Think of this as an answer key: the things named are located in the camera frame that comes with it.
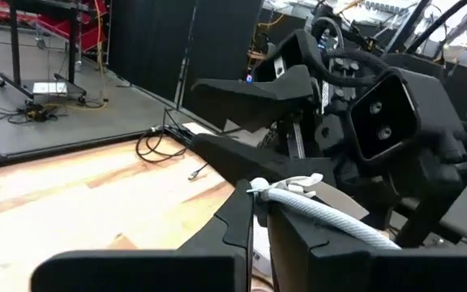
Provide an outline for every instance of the gray floor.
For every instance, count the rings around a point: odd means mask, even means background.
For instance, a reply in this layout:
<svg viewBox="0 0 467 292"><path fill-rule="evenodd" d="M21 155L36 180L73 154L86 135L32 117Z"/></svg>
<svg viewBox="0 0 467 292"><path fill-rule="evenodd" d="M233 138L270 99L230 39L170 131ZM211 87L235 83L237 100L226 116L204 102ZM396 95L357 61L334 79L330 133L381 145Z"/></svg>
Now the gray floor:
<svg viewBox="0 0 467 292"><path fill-rule="evenodd" d="M48 38L47 45L63 48L61 40ZM0 30L0 42L9 43L10 33ZM34 35L29 32L19 34L21 57L21 75L23 79L45 79L61 68L65 59L63 49L40 50L35 47ZM0 44L0 72L12 74L11 47ZM73 144L85 140L101 139L113 135L122 135L142 131L161 122L164 106L148 94L135 88L117 88L122 81L106 76L107 96L110 103L101 110L68 110L68 117L58 121L30 122L13 125L6 120L0 121L0 152L16 154L32 150L50 148L63 144ZM82 71L77 73L75 82L88 91L88 99L101 99L104 81L96 64L83 62ZM55 97L55 103L66 102ZM11 86L0 88L0 107L15 110L24 105L24 95ZM177 114L178 122L185 122L187 117Z"/></svg>

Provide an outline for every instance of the white braided hose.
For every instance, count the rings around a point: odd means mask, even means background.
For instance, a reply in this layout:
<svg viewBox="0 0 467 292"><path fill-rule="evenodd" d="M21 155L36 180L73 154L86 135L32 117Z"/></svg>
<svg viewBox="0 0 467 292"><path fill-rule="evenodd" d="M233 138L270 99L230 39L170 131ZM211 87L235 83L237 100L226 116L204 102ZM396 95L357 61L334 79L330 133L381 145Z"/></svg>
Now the white braided hose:
<svg viewBox="0 0 467 292"><path fill-rule="evenodd" d="M325 204L294 194L291 191L269 187L269 183L263 178L254 179L251 181L251 186L254 190L262 190L258 192L262 200L276 201L299 211L301 214L320 219L373 247L401 249L374 228Z"/></svg>

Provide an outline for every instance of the black plastic housing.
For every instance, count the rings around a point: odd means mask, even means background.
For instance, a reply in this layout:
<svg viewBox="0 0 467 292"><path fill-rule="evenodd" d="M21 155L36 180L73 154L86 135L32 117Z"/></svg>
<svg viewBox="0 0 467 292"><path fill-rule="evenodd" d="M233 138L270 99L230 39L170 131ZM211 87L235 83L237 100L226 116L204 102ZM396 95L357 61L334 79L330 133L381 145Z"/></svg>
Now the black plastic housing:
<svg viewBox="0 0 467 292"><path fill-rule="evenodd" d="M416 145L434 149L443 161L465 155L464 128L435 77L391 68L349 108L348 115L358 155L369 165Z"/></svg>

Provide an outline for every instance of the wooden surface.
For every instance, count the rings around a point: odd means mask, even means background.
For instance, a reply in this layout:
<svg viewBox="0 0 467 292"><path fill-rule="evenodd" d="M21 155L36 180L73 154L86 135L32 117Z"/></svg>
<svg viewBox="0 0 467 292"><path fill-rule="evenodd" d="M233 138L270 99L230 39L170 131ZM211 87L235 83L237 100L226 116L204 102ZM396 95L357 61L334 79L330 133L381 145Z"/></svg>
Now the wooden surface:
<svg viewBox="0 0 467 292"><path fill-rule="evenodd" d="M158 150L180 148L166 139ZM33 269L62 251L176 249L233 190L211 167L189 182L204 165L190 151L153 165L134 149L127 142L0 168L0 291L28 291Z"/></svg>

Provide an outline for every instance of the concrete floor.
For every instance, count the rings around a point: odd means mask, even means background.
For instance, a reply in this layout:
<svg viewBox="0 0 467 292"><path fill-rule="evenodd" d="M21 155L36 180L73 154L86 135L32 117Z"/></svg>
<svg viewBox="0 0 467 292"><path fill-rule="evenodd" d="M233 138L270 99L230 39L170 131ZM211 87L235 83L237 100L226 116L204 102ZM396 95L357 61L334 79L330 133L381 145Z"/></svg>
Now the concrete floor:
<svg viewBox="0 0 467 292"><path fill-rule="evenodd" d="M65 53L63 41L57 38L45 39L48 46L56 49L41 50L36 47L34 34L21 32L19 46L21 57L21 75L23 79L53 78L59 72ZM0 30L0 72L12 75L10 33ZM24 125L0 121L0 153L10 155L42 148L51 148L63 144L73 144L86 140L102 139L114 135L123 135L142 131L159 124L163 115L163 104L148 94L135 88L117 88L123 84L114 76L106 76L107 97L109 104L100 110L69 109L67 117L58 121L30 122ZM82 71L76 74L75 83L88 91L88 99L101 101L101 90L105 81L101 78L96 64L83 62ZM11 86L0 88L0 107L15 110L24 106L25 96ZM46 102L45 98L37 103ZM66 103L61 97L55 97L54 103ZM189 118L176 114L177 122L187 122Z"/></svg>

